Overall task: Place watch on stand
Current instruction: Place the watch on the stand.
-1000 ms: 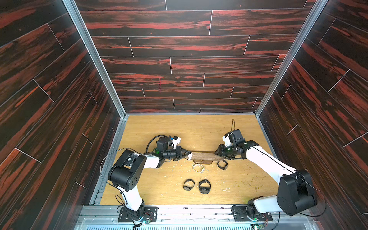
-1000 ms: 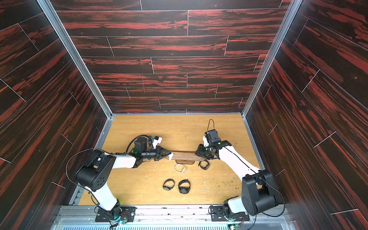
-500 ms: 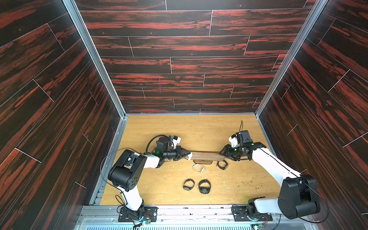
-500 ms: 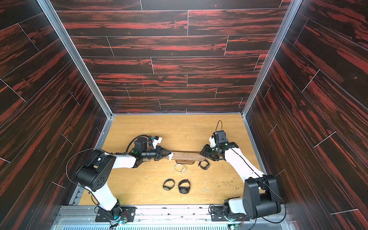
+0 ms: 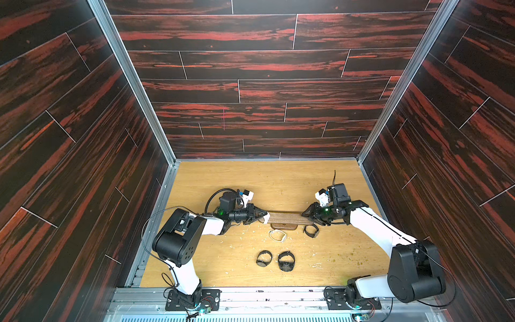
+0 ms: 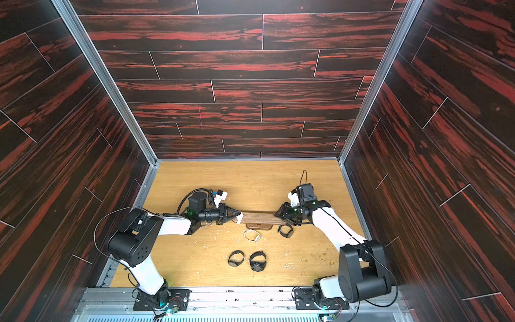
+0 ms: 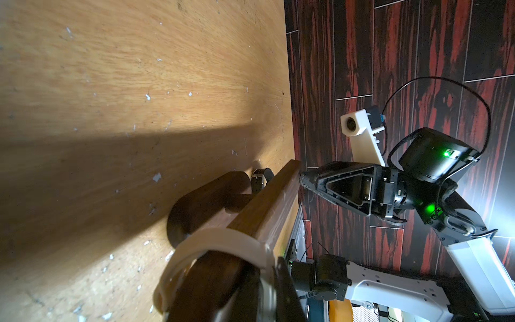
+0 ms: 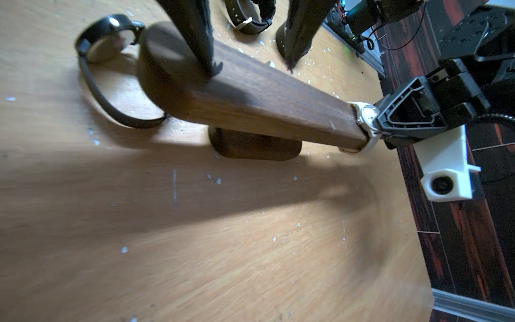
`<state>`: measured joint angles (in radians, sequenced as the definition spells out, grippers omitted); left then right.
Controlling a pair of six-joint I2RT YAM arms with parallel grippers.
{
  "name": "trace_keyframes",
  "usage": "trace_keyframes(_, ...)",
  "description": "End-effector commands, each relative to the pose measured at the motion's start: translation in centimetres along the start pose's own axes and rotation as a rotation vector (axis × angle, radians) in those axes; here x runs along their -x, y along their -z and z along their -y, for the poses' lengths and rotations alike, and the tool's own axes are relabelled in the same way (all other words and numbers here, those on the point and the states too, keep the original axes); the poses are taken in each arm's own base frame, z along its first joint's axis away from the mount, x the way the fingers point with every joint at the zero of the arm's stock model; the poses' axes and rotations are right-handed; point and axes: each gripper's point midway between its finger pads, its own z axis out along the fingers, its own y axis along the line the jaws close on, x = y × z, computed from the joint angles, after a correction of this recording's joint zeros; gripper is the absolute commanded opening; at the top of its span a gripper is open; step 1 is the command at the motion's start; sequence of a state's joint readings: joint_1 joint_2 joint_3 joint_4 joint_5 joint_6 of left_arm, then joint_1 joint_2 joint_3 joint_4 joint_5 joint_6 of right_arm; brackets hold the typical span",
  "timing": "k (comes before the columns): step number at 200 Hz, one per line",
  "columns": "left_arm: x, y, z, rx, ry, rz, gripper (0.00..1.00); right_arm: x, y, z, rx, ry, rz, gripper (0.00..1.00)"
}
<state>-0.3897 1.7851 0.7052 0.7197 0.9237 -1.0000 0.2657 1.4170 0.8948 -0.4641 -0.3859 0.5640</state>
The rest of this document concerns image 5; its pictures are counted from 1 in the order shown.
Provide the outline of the dark wooden watch stand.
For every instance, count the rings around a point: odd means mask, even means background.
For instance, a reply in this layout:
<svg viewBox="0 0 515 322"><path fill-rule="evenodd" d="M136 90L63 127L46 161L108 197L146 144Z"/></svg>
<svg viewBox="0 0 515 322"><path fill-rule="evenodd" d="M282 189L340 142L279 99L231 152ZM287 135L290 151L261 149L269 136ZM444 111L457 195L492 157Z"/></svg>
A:
<svg viewBox="0 0 515 322"><path fill-rule="evenodd" d="M301 213L293 212L269 212L268 223L273 229L295 230L299 225L311 225L312 221L308 217L303 217Z"/></svg>

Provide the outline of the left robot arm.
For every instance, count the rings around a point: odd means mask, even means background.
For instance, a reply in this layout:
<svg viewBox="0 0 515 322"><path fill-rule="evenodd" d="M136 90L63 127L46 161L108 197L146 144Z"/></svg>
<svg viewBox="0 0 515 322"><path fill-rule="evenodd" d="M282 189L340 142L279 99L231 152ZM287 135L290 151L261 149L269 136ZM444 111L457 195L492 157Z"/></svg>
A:
<svg viewBox="0 0 515 322"><path fill-rule="evenodd" d="M222 236L233 225L250 225L270 219L268 211L252 203L253 192L220 189L207 201L204 213L177 207L152 242L158 259L169 267L174 285L168 294L167 310L192 311L202 303L202 282L193 256L202 236Z"/></svg>

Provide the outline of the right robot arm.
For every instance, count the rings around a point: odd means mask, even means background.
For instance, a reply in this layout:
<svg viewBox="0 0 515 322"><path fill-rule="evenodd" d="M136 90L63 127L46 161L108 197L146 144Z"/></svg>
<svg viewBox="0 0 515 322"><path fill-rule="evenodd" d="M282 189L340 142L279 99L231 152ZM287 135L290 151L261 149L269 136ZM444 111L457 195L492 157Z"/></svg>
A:
<svg viewBox="0 0 515 322"><path fill-rule="evenodd" d="M308 206L303 217L316 225L351 225L366 234L389 258L386 274L348 280L345 301L349 307L361 309L376 298L411 303L446 291L444 268L432 242L400 231L365 202L352 200L343 184L321 189L315 198L316 202Z"/></svg>

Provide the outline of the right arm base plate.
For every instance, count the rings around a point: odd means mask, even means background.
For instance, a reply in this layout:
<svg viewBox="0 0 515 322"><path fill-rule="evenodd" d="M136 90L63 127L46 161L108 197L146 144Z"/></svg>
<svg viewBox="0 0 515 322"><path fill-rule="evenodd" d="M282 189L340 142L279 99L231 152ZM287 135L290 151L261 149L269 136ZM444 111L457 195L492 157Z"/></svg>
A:
<svg viewBox="0 0 515 322"><path fill-rule="evenodd" d="M329 310L380 310L381 303L375 298L363 298L354 287L325 287L323 296Z"/></svg>

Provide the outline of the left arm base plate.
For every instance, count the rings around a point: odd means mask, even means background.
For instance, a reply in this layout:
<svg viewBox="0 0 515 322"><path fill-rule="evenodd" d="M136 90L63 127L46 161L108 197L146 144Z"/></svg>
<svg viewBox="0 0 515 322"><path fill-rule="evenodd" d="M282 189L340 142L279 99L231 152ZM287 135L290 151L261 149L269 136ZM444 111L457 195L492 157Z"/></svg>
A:
<svg viewBox="0 0 515 322"><path fill-rule="evenodd" d="M170 289L166 297L165 310L210 313L219 310L220 300L221 290L216 288L202 288L192 295Z"/></svg>

